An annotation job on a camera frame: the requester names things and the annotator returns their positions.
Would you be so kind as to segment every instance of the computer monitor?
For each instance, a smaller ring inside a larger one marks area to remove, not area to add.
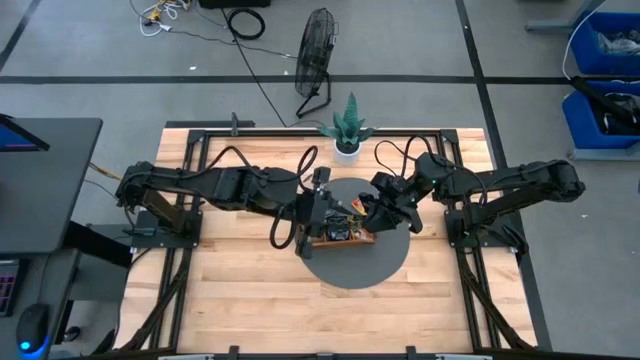
[[[0,152],[49,150],[49,144],[11,119],[8,115],[0,114]]]

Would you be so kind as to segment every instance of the computer mouse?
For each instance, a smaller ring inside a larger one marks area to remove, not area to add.
[[[45,304],[33,304],[20,315],[16,328],[18,349],[24,354],[32,354],[44,345],[47,337],[49,307]]]

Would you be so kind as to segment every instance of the blue plastic bin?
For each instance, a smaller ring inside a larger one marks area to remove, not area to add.
[[[589,84],[605,94],[618,92],[640,95],[640,84],[590,81]],[[564,115],[575,147],[578,149],[626,149],[640,141],[640,136],[605,135],[600,132],[589,100],[575,91],[562,103]]]
[[[640,55],[605,54],[596,31],[603,34],[640,31],[640,14],[595,13],[578,29],[571,48],[584,74],[640,75]]]

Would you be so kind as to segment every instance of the keyboard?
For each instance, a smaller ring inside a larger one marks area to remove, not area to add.
[[[0,317],[11,316],[16,294],[22,280],[23,260],[0,260]]]

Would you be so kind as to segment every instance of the wooden tabletop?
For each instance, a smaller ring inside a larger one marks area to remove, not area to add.
[[[465,166],[474,171],[492,169],[483,130],[457,130]],[[182,166],[188,132],[164,130],[158,166]],[[235,145],[253,165],[295,171],[302,153],[317,145],[320,151],[314,167],[331,167],[332,179],[369,180],[377,171],[384,171],[373,157],[379,140],[374,137],[363,144],[360,160],[353,167],[332,161],[333,142],[325,137],[214,138],[208,159],[225,146]],[[406,138],[389,140],[401,148],[406,143]],[[424,151],[424,144],[415,142],[411,155]],[[384,144],[379,155],[382,162],[399,171],[402,158],[397,150]],[[232,153],[218,164],[237,165],[241,163]],[[409,174],[413,171],[410,165]],[[230,345],[239,345],[243,353],[402,353],[407,345],[416,346],[418,352],[470,352],[460,276],[444,226],[445,208],[427,197],[418,209],[424,229],[412,235],[402,267],[379,285],[347,290],[313,276],[294,254],[293,246],[272,248],[268,233],[273,219],[204,205],[201,242],[189,273],[179,352],[225,353]],[[280,226],[277,238],[284,239],[287,231],[288,226]],[[132,269],[116,346],[131,338],[153,308],[164,252],[151,251]],[[534,344],[514,255],[506,248],[485,248],[483,254],[496,306],[519,335]],[[483,344],[488,345],[487,327],[477,301],[476,311]],[[163,331],[163,336],[166,341],[168,331]]]

